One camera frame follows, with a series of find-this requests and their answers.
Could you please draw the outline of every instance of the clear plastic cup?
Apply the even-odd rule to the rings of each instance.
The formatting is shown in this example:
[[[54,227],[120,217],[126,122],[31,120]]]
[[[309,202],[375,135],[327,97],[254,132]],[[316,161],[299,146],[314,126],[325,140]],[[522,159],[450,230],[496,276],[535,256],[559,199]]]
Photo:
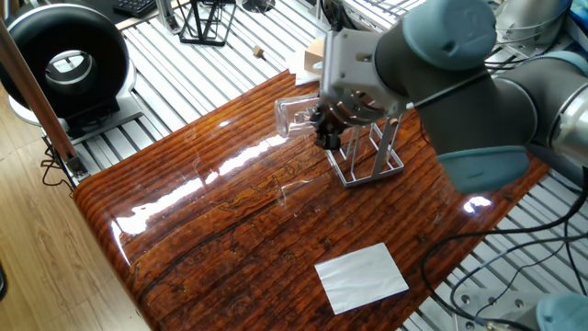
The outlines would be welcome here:
[[[314,133],[311,115],[316,111],[319,101],[316,94],[277,100],[274,116],[279,135],[288,138]]]

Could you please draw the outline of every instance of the metal grid floor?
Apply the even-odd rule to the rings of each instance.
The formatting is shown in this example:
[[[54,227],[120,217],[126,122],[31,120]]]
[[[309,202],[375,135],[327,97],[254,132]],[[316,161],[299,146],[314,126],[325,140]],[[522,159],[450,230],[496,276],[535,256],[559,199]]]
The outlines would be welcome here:
[[[229,23],[228,10],[220,34]],[[323,39],[329,28],[308,10],[306,2],[296,0],[277,2],[265,16],[238,8],[224,47],[182,44],[157,18],[123,29],[138,72],[131,94],[143,116],[74,146],[90,174],[135,154],[286,70],[287,56],[305,50],[316,38]],[[175,13],[182,24],[179,9]],[[200,15],[207,16],[207,9],[200,8]],[[254,57],[255,45],[265,50],[265,59]]]
[[[356,16],[381,32],[388,30],[424,0],[345,2]],[[238,9],[228,43],[222,48],[181,44],[177,36],[171,35],[156,18],[124,29],[130,57],[138,69],[132,95],[143,116],[75,146],[90,173],[95,174],[116,164],[286,70],[286,56],[305,49],[315,38],[323,38],[328,30],[326,25],[309,14],[309,9],[303,0],[280,0],[276,10],[269,11],[266,17]],[[182,23],[178,14],[176,10],[176,17]],[[220,33],[224,32],[227,23],[225,20]],[[569,41],[564,40],[556,49],[568,44]],[[255,45],[266,50],[265,60],[253,56]],[[516,58],[511,51],[497,47],[489,60],[508,63]],[[492,73],[499,74],[500,71],[492,70]],[[555,178],[565,181],[552,172],[531,189],[498,228],[537,226],[565,213],[575,199],[574,194]],[[588,206],[584,206],[582,212],[572,219],[572,235],[588,231],[587,220]],[[436,291],[447,299],[451,287],[465,275],[464,272],[476,268],[504,249],[539,237],[561,235],[560,227],[540,234],[487,237]],[[573,245],[576,263],[582,276],[588,280],[586,248],[588,242],[585,240]],[[554,245],[538,245],[514,252],[480,272],[466,282],[466,286],[501,290],[517,268],[539,261],[554,249],[557,249]],[[542,293],[579,290],[563,253],[545,264],[527,269],[516,279],[513,288]],[[451,331],[456,330],[456,323],[451,314],[429,298],[405,321],[401,330]]]

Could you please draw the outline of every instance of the white card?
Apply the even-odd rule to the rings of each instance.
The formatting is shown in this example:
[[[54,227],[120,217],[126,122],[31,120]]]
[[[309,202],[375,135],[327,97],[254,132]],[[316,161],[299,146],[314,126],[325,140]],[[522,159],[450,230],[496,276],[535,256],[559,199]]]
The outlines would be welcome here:
[[[383,243],[314,266],[334,314],[408,290]]]

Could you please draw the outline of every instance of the black cable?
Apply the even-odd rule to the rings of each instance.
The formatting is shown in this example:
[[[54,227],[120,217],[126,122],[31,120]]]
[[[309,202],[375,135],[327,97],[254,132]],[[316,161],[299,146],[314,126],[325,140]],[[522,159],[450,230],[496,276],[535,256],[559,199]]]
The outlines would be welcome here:
[[[58,183],[47,182],[47,175],[49,174],[49,170],[51,170],[51,169],[62,170],[62,167],[61,167],[60,163],[58,162],[59,156],[57,156],[57,154],[55,153],[55,150],[53,149],[52,146],[47,147],[47,149],[45,150],[45,155],[47,155],[50,158],[50,160],[42,160],[40,162],[40,167],[45,168],[45,173],[43,174],[43,178],[42,178],[43,185],[50,186],[50,187],[56,187],[56,186],[60,186],[61,184],[65,184],[65,186],[70,190],[70,198],[71,198],[72,194],[74,193],[74,187],[69,182],[67,182],[65,179],[62,179]]]
[[[460,316],[466,315],[467,316],[466,318],[473,319],[476,323],[478,323],[480,325],[485,325],[487,322],[495,322],[495,323],[511,325],[511,326],[520,328],[521,330],[524,330],[524,331],[533,331],[531,328],[529,328],[525,325],[518,324],[517,322],[506,321],[506,320],[499,321],[497,319],[475,317],[475,316],[472,316],[471,314],[468,314],[468,312],[464,311],[463,308],[459,307],[458,303],[456,302],[456,299],[455,299],[456,291],[458,290],[459,286],[461,286],[464,283],[464,281],[466,281],[469,278],[471,278],[472,276],[474,276],[476,273],[478,273],[478,271],[488,267],[492,262],[496,261],[497,259],[499,259],[501,257],[505,257],[506,255],[514,252],[515,250],[522,249],[522,248],[525,248],[530,245],[539,245],[539,244],[547,244],[547,243],[555,243],[555,242],[570,243],[570,242],[574,242],[574,241],[584,239],[584,238],[588,238],[588,232],[585,234],[576,235],[573,237],[561,237],[561,238],[550,238],[550,239],[536,240],[536,241],[524,243],[521,245],[515,245],[515,246],[505,250],[504,252],[502,252],[498,256],[494,257],[490,261],[487,261],[484,264],[482,264],[481,266],[473,269],[464,278],[462,278],[461,280],[458,281],[458,283],[453,287],[453,289],[451,289],[451,293],[449,294],[449,299],[450,299],[451,303],[453,304],[452,308],[455,307],[455,310],[459,312]]]
[[[527,228],[527,229],[492,230],[492,231],[483,231],[483,232],[470,233],[470,234],[457,234],[457,235],[453,235],[453,236],[450,236],[448,238],[445,238],[445,239],[437,242],[436,244],[432,245],[424,253],[423,260],[421,261],[421,277],[423,278],[424,286],[431,292],[431,298],[433,300],[435,300],[435,302],[437,302],[439,305],[441,305],[444,308],[446,308],[449,312],[451,312],[453,314],[456,314],[458,316],[467,318],[469,320],[475,321],[476,323],[483,325],[483,323],[486,321],[486,319],[480,319],[479,317],[476,318],[475,316],[473,316],[471,314],[468,314],[467,312],[463,311],[458,306],[453,306],[453,305],[447,303],[445,300],[443,300],[443,298],[441,298],[435,292],[435,290],[433,289],[433,285],[431,284],[431,282],[429,281],[429,279],[426,277],[426,262],[427,262],[427,259],[439,247],[441,247],[441,246],[443,246],[443,245],[445,245],[445,244],[447,244],[447,243],[449,243],[451,241],[454,241],[454,240],[463,239],[463,238],[469,238],[469,237],[479,237],[479,236],[483,236],[483,235],[494,235],[494,234],[529,234],[529,233],[533,233],[533,232],[537,232],[537,231],[551,229],[551,228],[553,228],[555,226],[558,226],[558,225],[560,225],[562,223],[567,222],[571,218],[571,216],[573,216],[576,212],[578,212],[580,210],[581,206],[585,203],[586,198],[588,197],[588,168],[583,167],[582,168],[582,171],[583,171],[582,194],[580,194],[578,196],[578,199],[576,201],[574,201],[574,203],[571,205],[570,210],[565,215],[559,217],[558,220],[556,220],[556,221],[554,221],[552,223],[547,223],[547,224],[543,224],[543,225],[539,225],[539,226],[535,226],[535,227]],[[510,321],[493,320],[493,322],[508,324],[508,322],[510,322]]]
[[[557,181],[558,183],[560,183],[560,185],[562,185],[564,188],[567,188],[568,190],[570,190],[571,192],[575,193],[575,194],[580,194],[582,193],[581,190],[577,189],[577,188],[573,188],[571,186],[569,186],[568,184],[564,183],[561,179],[557,178],[557,177],[551,177],[553,178],[553,180]]]
[[[568,226],[569,225],[570,225],[570,222],[566,222],[566,224],[563,226],[564,238],[568,237]],[[576,267],[576,262],[573,260],[573,256],[571,255],[570,242],[566,242],[565,246],[566,246],[566,252],[568,253],[568,259],[570,260],[571,269],[573,270],[573,273],[576,276],[576,279],[578,280],[578,285],[580,285],[580,290],[582,290],[582,294],[584,296],[586,296],[588,294],[586,294],[586,288],[584,287],[584,282],[582,281],[582,277],[580,276],[580,271],[578,271],[578,267]]]
[[[429,142],[429,140],[426,138],[426,135],[424,134],[424,128],[423,128],[423,122],[420,120],[420,125],[421,128],[419,129],[419,131],[421,132],[421,138],[423,138],[424,142],[428,145],[431,145],[431,142]]]
[[[557,255],[557,254],[560,252],[560,250],[561,250],[563,247],[564,247],[564,244],[562,244],[562,245],[560,246],[560,248],[558,248],[558,249],[557,249],[555,252],[553,252],[553,253],[549,254],[547,257],[545,257],[545,258],[543,258],[543,259],[539,260],[538,262],[535,262],[535,263],[532,263],[532,264],[527,264],[527,265],[524,265],[524,266],[522,266],[522,267],[519,267],[519,268],[516,270],[516,272],[514,273],[514,276],[513,276],[513,278],[511,279],[511,281],[510,281],[510,282],[509,282],[509,283],[506,285],[506,288],[504,289],[504,291],[502,291],[502,292],[500,293],[500,295],[498,295],[498,297],[496,297],[496,298],[494,299],[494,301],[492,301],[492,302],[489,302],[489,303],[488,303],[488,304],[486,304],[485,306],[481,307],[481,308],[480,308],[480,310],[479,310],[479,311],[476,313],[475,317],[478,317],[478,315],[480,315],[480,313],[481,313],[482,311],[484,311],[486,308],[488,308],[488,307],[490,307],[490,306],[494,305],[494,303],[495,303],[495,302],[498,302],[498,300],[499,300],[500,298],[502,298],[502,297],[503,297],[503,296],[504,296],[504,295],[505,295],[505,294],[508,292],[508,290],[511,288],[511,286],[513,286],[513,283],[515,282],[516,276],[518,276],[518,274],[519,274],[521,271],[523,271],[523,269],[524,269],[524,268],[531,268],[531,267],[534,267],[534,266],[540,265],[541,263],[543,263],[543,262],[545,262],[545,261],[549,260],[550,258],[552,258],[552,257],[556,256],[556,255]]]

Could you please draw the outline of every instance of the glossy wood surface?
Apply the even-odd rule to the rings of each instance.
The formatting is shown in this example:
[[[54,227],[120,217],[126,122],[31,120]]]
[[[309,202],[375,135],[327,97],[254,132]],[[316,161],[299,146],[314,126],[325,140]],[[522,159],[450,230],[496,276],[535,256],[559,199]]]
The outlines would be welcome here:
[[[490,206],[470,208],[412,111],[395,146],[404,171],[344,188],[309,137],[276,133],[274,101],[316,88],[281,74],[76,190],[153,329],[394,330],[427,297],[419,273],[426,248],[493,228],[547,171],[532,159],[523,179],[483,195]],[[314,265],[380,242],[410,290],[334,316]],[[434,256],[435,284],[475,243]]]

